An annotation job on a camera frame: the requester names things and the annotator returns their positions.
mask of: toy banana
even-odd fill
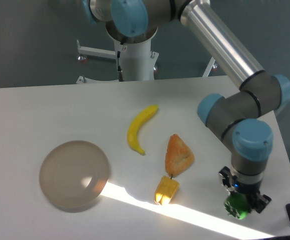
[[[142,149],[139,145],[137,133],[141,126],[143,126],[145,122],[147,122],[150,118],[152,118],[153,115],[155,115],[157,110],[158,105],[150,105],[146,107],[135,117],[135,119],[131,122],[129,126],[127,132],[128,144],[133,150],[140,153],[141,155],[145,155],[145,150]]]

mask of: metal stand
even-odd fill
[[[205,70],[205,72],[204,72],[204,74],[203,74],[203,77],[208,77],[209,74],[210,74],[210,72],[211,72],[212,70],[216,70],[217,67],[218,67],[218,64],[216,63],[216,60],[215,60],[213,57],[211,57],[211,59],[210,59],[208,65],[207,65],[207,67],[206,67],[206,70]]]

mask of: white table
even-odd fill
[[[210,93],[238,92],[225,77],[102,82],[0,89],[0,240],[260,239],[290,235],[290,163],[273,113],[274,148],[261,191],[273,200],[244,220],[226,214],[227,191],[218,171],[230,152],[196,114]],[[126,142],[132,119],[143,108],[159,111],[143,126],[141,156]],[[165,175],[169,137],[177,133],[195,155],[176,180],[171,205],[153,204]],[[111,176],[95,206],[81,213],[56,209],[38,182],[40,166],[56,146],[72,140],[95,143],[106,153]]]

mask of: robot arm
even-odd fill
[[[94,12],[102,10],[92,8]],[[117,29],[135,37],[178,18],[202,42],[240,92],[224,98],[211,94],[199,104],[202,122],[231,151],[231,168],[220,172],[230,192],[227,211],[237,218],[270,202],[259,188],[273,146],[273,132],[260,116],[290,101],[290,81],[270,76],[210,8],[209,0],[107,0]]]

